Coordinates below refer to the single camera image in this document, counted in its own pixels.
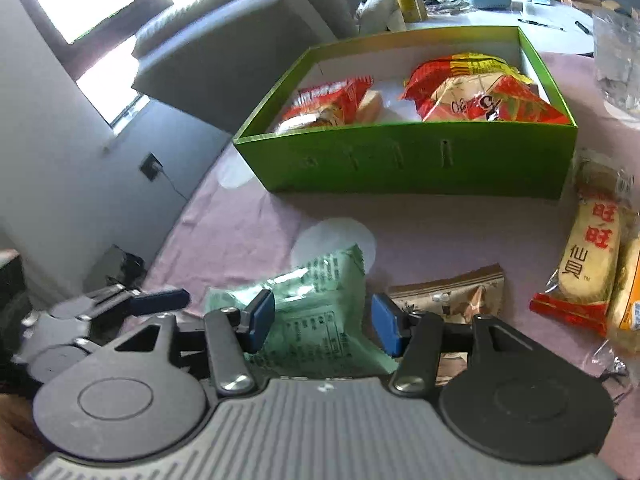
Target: pink tablecloth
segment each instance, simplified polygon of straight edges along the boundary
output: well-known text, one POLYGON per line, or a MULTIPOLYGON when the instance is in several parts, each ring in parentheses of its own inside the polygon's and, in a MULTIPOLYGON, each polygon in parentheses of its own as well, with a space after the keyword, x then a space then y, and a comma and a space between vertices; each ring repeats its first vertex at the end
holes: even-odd
MULTIPOLYGON (((617 157, 640 174, 640 131, 604 105, 593 60, 548 54, 545 61, 578 123, 578 146, 617 157)), ((575 199, 393 195, 274 195, 229 146, 204 179, 156 259, 147 288, 183 286, 202 312, 208 286, 273 276, 310 256, 357 242, 371 290, 454 276, 498 262, 506 272, 501 317, 580 365, 597 338, 530 312, 564 248, 575 199)), ((601 457, 626 479, 640 478, 640 394, 618 407, 601 457)))

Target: plastic bag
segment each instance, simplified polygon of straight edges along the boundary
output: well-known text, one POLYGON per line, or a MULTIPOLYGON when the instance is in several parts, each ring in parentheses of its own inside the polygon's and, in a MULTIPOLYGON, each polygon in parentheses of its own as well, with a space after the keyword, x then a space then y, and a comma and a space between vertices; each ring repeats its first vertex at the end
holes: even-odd
POLYGON ((640 352, 640 225, 638 214, 620 244, 607 315, 607 336, 625 351, 640 352))
POLYGON ((300 90, 293 106, 284 113, 274 133, 351 124, 367 89, 370 76, 355 77, 300 90))
POLYGON ((622 356, 610 340, 606 340, 595 352, 587 355, 582 362, 582 370, 602 384, 617 406, 638 387, 635 369, 627 366, 627 362, 634 364, 622 356))
POLYGON ((264 288, 274 293, 276 317, 262 350, 245 354, 249 362, 310 379, 385 375, 398 367, 362 333, 365 279, 357 245, 254 285, 210 288, 206 310, 244 308, 264 288))
POLYGON ((533 79, 522 75, 516 68, 497 56, 487 56, 477 52, 465 52, 453 56, 432 59, 418 66, 400 95, 400 99, 415 102, 420 108, 427 99, 450 77, 499 72, 511 75, 525 85, 534 84, 533 79))
MULTIPOLYGON (((389 287, 388 294, 413 316, 434 312, 448 323, 471 323, 475 314, 497 316, 502 307, 504 271, 495 264, 454 278, 389 287)), ((466 370, 466 352, 443 352, 436 386, 444 386, 466 370)))
POLYGON ((578 214, 558 268, 529 303, 532 311, 606 334, 620 242, 630 233, 632 184, 633 176, 610 158, 577 153, 578 214))
POLYGON ((514 76, 501 72, 450 77, 418 115, 427 121, 520 121, 568 124, 569 119, 514 76))

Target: white round sticker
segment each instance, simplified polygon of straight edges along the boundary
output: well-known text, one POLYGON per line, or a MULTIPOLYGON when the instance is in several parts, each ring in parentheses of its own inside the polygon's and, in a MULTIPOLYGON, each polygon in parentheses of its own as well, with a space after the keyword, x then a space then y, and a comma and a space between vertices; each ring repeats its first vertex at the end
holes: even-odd
POLYGON ((329 218, 303 231, 291 250, 291 267, 300 267, 320 254, 358 244, 364 256, 364 271, 376 261, 376 239, 369 229, 353 218, 329 218))
POLYGON ((255 174, 242 155, 233 152, 220 161, 216 168, 216 176, 220 186, 225 189, 235 189, 249 182, 255 174))

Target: bread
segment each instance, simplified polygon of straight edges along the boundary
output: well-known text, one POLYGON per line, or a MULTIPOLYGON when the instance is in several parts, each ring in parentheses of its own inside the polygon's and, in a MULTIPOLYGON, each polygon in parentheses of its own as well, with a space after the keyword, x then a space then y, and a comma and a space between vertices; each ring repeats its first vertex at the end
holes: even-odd
POLYGON ((356 123, 370 124, 376 121, 382 110, 382 94, 377 90, 367 90, 364 94, 358 111, 356 111, 356 123))
POLYGON ((581 201, 560 261, 558 285, 568 301, 607 301, 620 247, 620 211, 615 202, 581 201))
POLYGON ((640 236, 636 235, 620 247, 607 319, 609 339, 633 352, 640 351, 640 316, 636 305, 640 301, 639 258, 640 236))

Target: red decoration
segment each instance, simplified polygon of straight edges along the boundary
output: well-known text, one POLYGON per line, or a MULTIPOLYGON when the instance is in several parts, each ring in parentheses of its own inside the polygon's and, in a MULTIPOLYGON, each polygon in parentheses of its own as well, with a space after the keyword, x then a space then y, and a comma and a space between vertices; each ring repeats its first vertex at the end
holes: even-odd
POLYGON ((597 227, 587 227, 587 232, 584 234, 584 239, 600 247, 606 249, 609 247, 607 242, 613 231, 611 229, 598 229, 597 227))
POLYGON ((599 204, 593 205, 593 216, 599 216, 605 222, 613 222, 613 217, 616 214, 616 206, 613 204, 599 204))

